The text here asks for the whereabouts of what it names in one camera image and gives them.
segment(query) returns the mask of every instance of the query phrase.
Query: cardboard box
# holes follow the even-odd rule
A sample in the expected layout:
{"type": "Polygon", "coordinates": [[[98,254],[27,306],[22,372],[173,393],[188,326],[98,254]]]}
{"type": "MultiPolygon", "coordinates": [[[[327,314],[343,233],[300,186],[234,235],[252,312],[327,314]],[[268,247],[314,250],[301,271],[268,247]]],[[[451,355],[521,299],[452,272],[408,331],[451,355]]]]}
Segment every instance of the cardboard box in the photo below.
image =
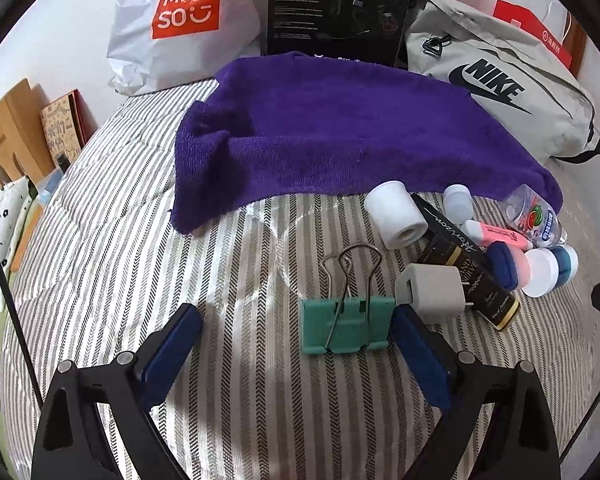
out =
{"type": "Polygon", "coordinates": [[[393,66],[409,0],[269,0],[267,54],[393,66]]]}

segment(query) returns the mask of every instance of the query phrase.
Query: white bottle cap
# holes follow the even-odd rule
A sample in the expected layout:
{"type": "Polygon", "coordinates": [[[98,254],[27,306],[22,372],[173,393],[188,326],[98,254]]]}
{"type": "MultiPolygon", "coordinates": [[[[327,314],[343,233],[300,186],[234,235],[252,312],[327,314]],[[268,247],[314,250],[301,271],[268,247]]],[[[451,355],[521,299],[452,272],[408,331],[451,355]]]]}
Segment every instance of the white bottle cap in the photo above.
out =
{"type": "Polygon", "coordinates": [[[471,238],[474,244],[480,245],[484,241],[484,235],[482,234],[480,222],[475,220],[467,220],[462,224],[460,230],[469,238],[471,238]]]}
{"type": "Polygon", "coordinates": [[[462,225],[474,217],[474,202],[467,186],[453,184],[447,187],[442,200],[445,216],[454,224],[462,225]]]}
{"type": "Polygon", "coordinates": [[[554,254],[545,248],[531,249],[525,253],[531,271],[529,282],[522,288],[530,298],[540,298],[554,290],[560,269],[554,254]]]}
{"type": "Polygon", "coordinates": [[[365,198],[365,209],[390,251],[413,244],[429,229],[404,184],[397,180],[373,188],[365,198]]]}

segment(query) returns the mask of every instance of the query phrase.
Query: blue gripper pad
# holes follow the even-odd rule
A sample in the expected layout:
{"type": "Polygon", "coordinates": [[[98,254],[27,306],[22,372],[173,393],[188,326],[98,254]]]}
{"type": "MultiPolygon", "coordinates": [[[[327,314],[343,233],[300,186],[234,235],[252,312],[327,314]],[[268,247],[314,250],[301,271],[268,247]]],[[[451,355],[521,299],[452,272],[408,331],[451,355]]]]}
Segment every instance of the blue gripper pad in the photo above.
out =
{"type": "Polygon", "coordinates": [[[397,306],[391,320],[391,337],[400,349],[409,370],[415,377],[424,398],[431,406],[437,406],[443,413],[451,407],[449,390],[449,371],[436,357],[433,349],[423,335],[428,331],[424,323],[410,319],[409,314],[417,314],[408,305],[397,306]]]}
{"type": "Polygon", "coordinates": [[[171,329],[155,357],[142,371],[144,385],[140,406],[146,412],[167,398],[191,348],[202,334],[202,318],[193,305],[188,305],[180,321],[171,329]]]}

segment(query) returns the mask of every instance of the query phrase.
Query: green binder clip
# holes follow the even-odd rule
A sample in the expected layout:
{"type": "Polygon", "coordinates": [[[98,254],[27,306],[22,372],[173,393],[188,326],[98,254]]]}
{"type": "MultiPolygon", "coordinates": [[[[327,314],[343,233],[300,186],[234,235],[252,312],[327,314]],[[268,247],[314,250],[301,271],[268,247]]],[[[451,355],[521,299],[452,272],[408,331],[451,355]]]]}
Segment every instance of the green binder clip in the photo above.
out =
{"type": "Polygon", "coordinates": [[[365,243],[346,247],[339,254],[330,254],[322,259],[320,266],[329,279],[328,300],[304,300],[301,304],[300,330],[302,352],[309,355],[349,354],[366,346],[369,350],[387,348],[389,325],[395,308],[394,298],[371,296],[371,281],[380,268],[382,253],[365,243]],[[353,267],[349,252],[356,248],[367,248],[376,256],[374,268],[366,279],[365,298],[352,298],[349,286],[349,271],[353,267]],[[337,259],[345,275],[340,298],[331,298],[333,277],[325,263],[337,259]]]}

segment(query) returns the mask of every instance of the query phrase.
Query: pink tube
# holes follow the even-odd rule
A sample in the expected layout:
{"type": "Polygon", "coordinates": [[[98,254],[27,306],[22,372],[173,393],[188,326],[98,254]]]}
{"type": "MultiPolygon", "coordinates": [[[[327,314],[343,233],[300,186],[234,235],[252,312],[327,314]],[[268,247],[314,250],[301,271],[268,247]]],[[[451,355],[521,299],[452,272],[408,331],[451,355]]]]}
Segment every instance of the pink tube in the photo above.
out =
{"type": "Polygon", "coordinates": [[[504,242],[511,247],[516,247],[521,251],[528,251],[534,248],[531,241],[523,235],[510,229],[502,229],[475,220],[467,220],[462,224],[462,232],[471,240],[482,247],[489,247],[494,242],[504,242]]]}
{"type": "Polygon", "coordinates": [[[513,262],[516,264],[516,272],[518,274],[518,286],[516,288],[527,286],[531,279],[529,260],[526,259],[525,253],[520,249],[512,247],[509,250],[511,251],[513,262]]]}

